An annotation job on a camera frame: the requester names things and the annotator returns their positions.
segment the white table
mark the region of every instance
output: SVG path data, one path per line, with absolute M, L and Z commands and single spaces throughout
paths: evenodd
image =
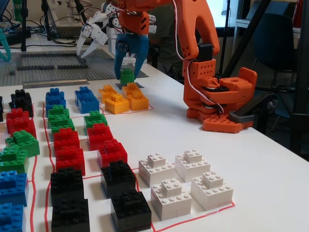
M 239 28 L 248 28 L 249 24 L 250 24 L 250 20 L 248 19 L 236 19 L 232 54 L 234 54 L 234 51 L 236 47 L 238 46 Z M 299 39 L 300 38 L 300 28 L 293 28 L 293 35 L 294 35 L 294 38 Z
M 41 50 L 30 47 L 29 50 Z M 285 149 L 281 145 L 249 128 L 239 134 L 207 132 L 201 123 L 186 117 L 187 106 L 183 102 L 183 86 L 153 67 L 145 64 L 142 71 L 149 75 L 138 82 L 144 86 L 143 93 L 150 100 L 149 111 L 133 114 L 106 115 L 114 138 L 120 141 L 128 152 L 131 168 L 138 167 L 138 160 L 149 154 L 161 153 L 170 162 L 184 150 L 196 148 L 210 162 L 212 170 L 217 170 L 226 182 L 234 188 L 233 202 L 236 207 L 204 217 L 201 207 L 193 201 L 192 214 L 160 222 L 153 211 L 153 224 L 156 231 L 184 220 L 201 219 L 171 227 L 169 232 L 185 231 L 305 231 L 307 209 L 309 207 L 309 163 Z M 116 80 L 91 81 L 88 86 L 94 93 L 103 85 L 115 87 Z M 4 98 L 5 113 L 9 112 L 10 94 L 22 86 L 0 87 Z M 74 91 L 78 86 L 59 87 L 65 92 L 65 99 L 74 117 L 73 122 L 79 133 L 81 148 L 84 149 L 86 178 L 84 194 L 89 201 L 90 225 L 93 232 L 112 232 L 114 227 L 110 217 L 110 200 L 100 187 L 100 172 L 97 165 L 97 152 L 88 151 L 87 136 L 83 118 L 74 104 Z M 52 207 L 46 201 L 52 165 L 55 162 L 53 146 L 51 153 L 45 136 L 42 117 L 43 103 L 49 88 L 27 90 L 32 97 L 35 111 L 35 125 L 41 154 L 30 158 L 28 178 L 30 193 L 27 215 L 27 231 L 33 221 L 35 232 L 44 232 L 45 225 L 51 231 Z M 5 147 L 8 137 L 5 124 L 0 124 L 0 148 Z M 150 200 L 150 190 L 137 175 L 140 190 Z M 35 203 L 33 202 L 33 180 L 36 184 Z M 47 224 L 44 214 L 47 213 Z

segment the person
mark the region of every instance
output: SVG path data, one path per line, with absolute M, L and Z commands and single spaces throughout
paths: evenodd
M 157 69 L 169 75 L 173 79 L 182 82 L 183 62 L 176 53 L 175 46 L 175 14 L 173 4 L 168 4 L 148 12 L 156 17 L 155 25 L 157 26 L 155 34 L 149 34 L 150 46 L 159 46 L 159 57 Z

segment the green lego brick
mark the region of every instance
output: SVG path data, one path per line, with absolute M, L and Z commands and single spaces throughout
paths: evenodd
M 89 116 L 84 116 L 84 126 L 86 131 L 88 128 L 93 128 L 93 125 L 98 123 L 104 123 L 108 126 L 105 115 L 100 114 L 99 111 L 91 111 Z
M 101 120 L 100 111 L 90 111 L 89 119 L 90 121 L 100 121 Z
M 127 84 L 135 81 L 135 75 L 131 69 L 124 69 L 120 72 L 120 83 Z
M 26 150 L 28 152 L 28 157 L 37 156 L 40 154 L 40 146 L 38 140 L 33 137 L 32 134 L 21 130 L 19 132 L 14 132 L 12 138 L 7 138 L 5 140 L 7 147 L 12 147 L 14 145 L 18 146 L 18 150 Z
M 54 133 L 57 133 L 59 132 L 59 130 L 61 128 L 71 128 L 72 131 L 75 130 L 75 127 L 74 127 L 74 124 L 73 124 L 73 121 L 72 119 L 67 119 L 66 120 L 60 120 L 60 121 L 51 121 L 50 122 L 50 128 L 52 129 L 52 135 L 54 137 Z
M 0 172 L 17 171 L 17 174 L 26 173 L 29 168 L 28 152 L 19 150 L 17 145 L 6 147 L 0 152 Z
M 70 118 L 69 110 L 63 109 L 63 105 L 54 105 L 52 110 L 48 111 L 48 122 L 55 121 L 56 115 L 65 115 Z

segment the red lego brick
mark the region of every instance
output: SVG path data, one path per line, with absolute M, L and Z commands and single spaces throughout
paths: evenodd
M 65 146 L 56 151 L 56 172 L 61 168 L 72 167 L 74 170 L 81 170 L 85 175 L 84 152 L 75 146 Z
M 111 130 L 104 123 L 94 124 L 93 128 L 88 128 L 89 150 L 95 151 L 102 143 L 113 139 Z
M 100 167 L 108 167 L 110 162 L 122 160 L 127 163 L 127 153 L 116 139 L 108 140 L 98 148 L 98 163 Z
M 77 131 L 71 128 L 61 128 L 59 133 L 54 133 L 54 150 L 59 151 L 65 146 L 80 148 Z
M 11 113 L 7 113 L 6 115 L 6 128 L 8 130 L 8 133 L 11 133 L 12 124 L 17 123 L 18 126 L 16 127 L 26 127 L 28 121 L 29 121 L 28 111 L 23 112 L 23 109 L 21 108 L 12 109 Z
M 24 121 L 23 120 L 24 118 L 17 118 L 16 121 L 18 119 L 21 119 L 21 121 L 11 125 L 11 136 L 13 136 L 14 132 L 24 130 L 24 131 L 32 134 L 34 138 L 37 138 L 37 133 L 35 131 L 34 121 L 32 119 L 29 120 L 29 118 L 26 118 L 28 121 L 27 120 Z

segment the window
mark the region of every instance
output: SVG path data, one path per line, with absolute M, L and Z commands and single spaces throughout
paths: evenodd
M 229 26 L 234 27 L 237 15 L 239 0 L 231 0 L 230 3 L 230 16 Z M 207 0 L 211 14 L 214 20 L 214 24 L 217 28 L 223 28 L 225 26 L 227 0 Z

